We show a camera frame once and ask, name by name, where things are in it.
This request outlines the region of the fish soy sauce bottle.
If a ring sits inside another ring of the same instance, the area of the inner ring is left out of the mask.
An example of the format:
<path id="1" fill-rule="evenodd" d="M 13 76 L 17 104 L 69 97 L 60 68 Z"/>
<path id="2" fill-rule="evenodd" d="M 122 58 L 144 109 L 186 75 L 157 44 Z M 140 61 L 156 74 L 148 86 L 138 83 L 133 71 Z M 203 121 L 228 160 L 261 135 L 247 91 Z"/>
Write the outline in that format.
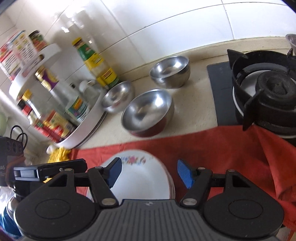
<path id="1" fill-rule="evenodd" d="M 36 71 L 35 76 L 78 125 L 85 120 L 90 112 L 90 107 L 79 92 L 59 80 L 50 69 L 44 66 Z"/>

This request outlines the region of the yellow chenille duster mitt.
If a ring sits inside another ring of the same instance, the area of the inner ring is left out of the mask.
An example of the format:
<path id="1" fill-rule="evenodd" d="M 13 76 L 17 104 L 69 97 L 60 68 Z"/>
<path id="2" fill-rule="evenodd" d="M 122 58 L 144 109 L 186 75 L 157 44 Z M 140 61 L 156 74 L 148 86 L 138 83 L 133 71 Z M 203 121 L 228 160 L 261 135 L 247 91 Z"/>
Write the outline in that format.
<path id="1" fill-rule="evenodd" d="M 69 161 L 70 160 L 70 154 L 71 154 L 71 150 L 68 150 L 68 149 L 65 149 L 65 148 L 55 149 L 49 155 L 48 164 L 49 163 L 57 163 L 57 162 Z"/>

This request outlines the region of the small steel bowl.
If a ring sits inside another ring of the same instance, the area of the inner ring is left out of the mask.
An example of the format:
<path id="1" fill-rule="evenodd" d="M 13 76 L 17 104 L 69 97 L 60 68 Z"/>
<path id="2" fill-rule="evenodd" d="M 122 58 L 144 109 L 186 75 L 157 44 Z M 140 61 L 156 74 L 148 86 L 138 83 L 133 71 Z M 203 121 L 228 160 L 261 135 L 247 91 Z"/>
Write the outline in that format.
<path id="1" fill-rule="evenodd" d="M 102 108 L 108 113 L 119 113 L 125 110 L 135 98 L 135 88 L 129 81 L 112 87 L 101 101 Z"/>

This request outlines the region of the red label sauce bottle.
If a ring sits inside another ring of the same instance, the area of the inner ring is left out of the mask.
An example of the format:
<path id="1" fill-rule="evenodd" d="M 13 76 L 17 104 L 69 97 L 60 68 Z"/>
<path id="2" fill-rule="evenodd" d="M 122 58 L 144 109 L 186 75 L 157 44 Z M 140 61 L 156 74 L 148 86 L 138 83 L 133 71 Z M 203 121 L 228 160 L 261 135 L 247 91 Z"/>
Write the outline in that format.
<path id="1" fill-rule="evenodd" d="M 14 81 L 21 69 L 20 49 L 16 46 L 15 40 L 10 38 L 1 46 L 1 70 L 10 81 Z"/>

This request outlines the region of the red cloth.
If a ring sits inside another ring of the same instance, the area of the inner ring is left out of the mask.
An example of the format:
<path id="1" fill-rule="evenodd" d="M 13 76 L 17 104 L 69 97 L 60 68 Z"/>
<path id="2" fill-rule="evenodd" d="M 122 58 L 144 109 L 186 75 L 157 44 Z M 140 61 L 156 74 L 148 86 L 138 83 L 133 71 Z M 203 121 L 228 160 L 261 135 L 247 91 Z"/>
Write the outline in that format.
<path id="1" fill-rule="evenodd" d="M 234 169 L 275 198 L 284 209 L 284 225 L 295 230 L 295 147 L 263 128 L 218 126 L 182 136 L 74 149 L 70 158 L 83 158 L 92 168 L 126 150 L 146 151 L 162 161 L 173 178 L 177 200 L 187 191 L 177 173 L 179 159 L 214 173 Z"/>

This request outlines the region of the white floral plate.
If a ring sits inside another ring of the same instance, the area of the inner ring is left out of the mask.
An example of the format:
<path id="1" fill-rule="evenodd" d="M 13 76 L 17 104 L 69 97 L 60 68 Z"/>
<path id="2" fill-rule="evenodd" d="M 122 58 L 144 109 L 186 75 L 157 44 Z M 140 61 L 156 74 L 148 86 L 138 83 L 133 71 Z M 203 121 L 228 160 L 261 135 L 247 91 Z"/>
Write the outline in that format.
<path id="1" fill-rule="evenodd" d="M 122 171 L 111 191 L 119 203 L 124 199 L 175 199 L 173 178 L 158 158 L 142 150 L 126 150 L 101 166 L 106 167 L 116 157 L 122 160 Z"/>

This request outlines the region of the black gas stove burner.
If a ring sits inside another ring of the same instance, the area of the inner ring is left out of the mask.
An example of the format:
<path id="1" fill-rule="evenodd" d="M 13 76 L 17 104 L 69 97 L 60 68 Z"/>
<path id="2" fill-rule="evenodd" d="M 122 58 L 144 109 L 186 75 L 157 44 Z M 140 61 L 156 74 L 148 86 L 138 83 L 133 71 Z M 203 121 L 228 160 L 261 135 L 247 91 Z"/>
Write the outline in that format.
<path id="1" fill-rule="evenodd" d="M 228 61 L 207 66 L 217 124 L 252 125 L 295 141 L 295 53 L 229 49 Z"/>

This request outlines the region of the green plastic cup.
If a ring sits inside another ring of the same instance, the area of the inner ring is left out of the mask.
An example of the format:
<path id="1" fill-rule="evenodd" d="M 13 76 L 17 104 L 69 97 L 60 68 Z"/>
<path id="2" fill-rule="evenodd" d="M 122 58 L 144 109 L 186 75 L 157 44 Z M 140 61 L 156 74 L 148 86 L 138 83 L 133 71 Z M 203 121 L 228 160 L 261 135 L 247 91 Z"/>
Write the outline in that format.
<path id="1" fill-rule="evenodd" d="M 0 112 L 0 136 L 3 136 L 7 129 L 8 118 L 3 112 Z"/>

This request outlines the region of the white duck figurine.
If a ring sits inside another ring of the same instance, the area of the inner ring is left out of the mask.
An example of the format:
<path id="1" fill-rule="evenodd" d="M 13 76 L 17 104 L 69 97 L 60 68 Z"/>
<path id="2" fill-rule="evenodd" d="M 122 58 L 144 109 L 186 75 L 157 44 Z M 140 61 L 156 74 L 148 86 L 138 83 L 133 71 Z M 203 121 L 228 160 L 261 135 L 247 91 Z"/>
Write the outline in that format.
<path id="1" fill-rule="evenodd" d="M 57 147 L 55 145 L 49 145 L 48 148 L 46 149 L 46 153 L 48 155 L 51 155 L 56 149 Z"/>

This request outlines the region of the large steel bowl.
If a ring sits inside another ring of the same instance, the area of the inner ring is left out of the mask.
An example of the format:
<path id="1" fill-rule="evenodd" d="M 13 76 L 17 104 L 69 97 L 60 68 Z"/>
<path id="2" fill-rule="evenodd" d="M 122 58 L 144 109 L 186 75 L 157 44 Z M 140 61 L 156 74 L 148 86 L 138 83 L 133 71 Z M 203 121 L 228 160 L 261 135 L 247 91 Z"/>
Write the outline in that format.
<path id="1" fill-rule="evenodd" d="M 133 99 L 121 116 L 122 127 L 131 135 L 147 138 L 162 132 L 173 118 L 175 104 L 163 89 L 144 92 Z"/>

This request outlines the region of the white rotating spice rack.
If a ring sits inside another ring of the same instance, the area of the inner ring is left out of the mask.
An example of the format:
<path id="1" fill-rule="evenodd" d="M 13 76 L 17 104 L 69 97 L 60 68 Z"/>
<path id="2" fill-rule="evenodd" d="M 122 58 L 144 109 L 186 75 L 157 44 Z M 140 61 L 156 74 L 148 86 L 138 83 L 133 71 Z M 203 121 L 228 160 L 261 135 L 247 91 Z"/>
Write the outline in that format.
<path id="1" fill-rule="evenodd" d="M 50 44 L 37 54 L 20 70 L 12 81 L 9 89 L 10 96 L 17 100 L 25 90 L 32 89 L 35 84 L 35 74 L 40 67 L 49 69 L 59 59 L 61 49 L 57 44 Z M 102 87 L 95 90 L 95 96 L 86 101 L 84 94 L 78 93 L 65 81 L 46 79 L 45 88 L 64 107 L 72 117 L 77 118 L 77 128 L 64 140 L 57 142 L 57 147 L 73 149 L 83 145 L 96 132 L 104 121 L 107 113 L 101 106 L 101 101 L 106 94 Z"/>

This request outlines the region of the green yellow oil bottle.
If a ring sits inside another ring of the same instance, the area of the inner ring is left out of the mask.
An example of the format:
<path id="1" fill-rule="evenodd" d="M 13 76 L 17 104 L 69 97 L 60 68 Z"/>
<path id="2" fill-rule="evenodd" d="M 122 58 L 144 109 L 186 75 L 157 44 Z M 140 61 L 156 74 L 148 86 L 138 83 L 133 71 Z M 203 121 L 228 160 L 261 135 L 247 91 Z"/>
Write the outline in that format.
<path id="1" fill-rule="evenodd" d="M 118 75 L 107 61 L 83 41 L 82 38 L 75 39 L 72 45 L 77 50 L 87 69 L 103 88 L 110 90 L 119 83 Z"/>

